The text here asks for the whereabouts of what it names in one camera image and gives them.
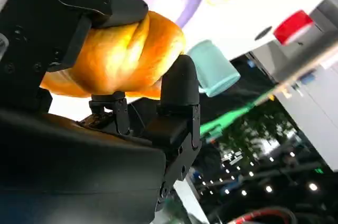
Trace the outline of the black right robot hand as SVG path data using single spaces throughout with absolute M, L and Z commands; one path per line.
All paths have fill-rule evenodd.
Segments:
M 1 0 L 1 223 L 151 223 L 201 148 L 184 42 L 143 0 Z

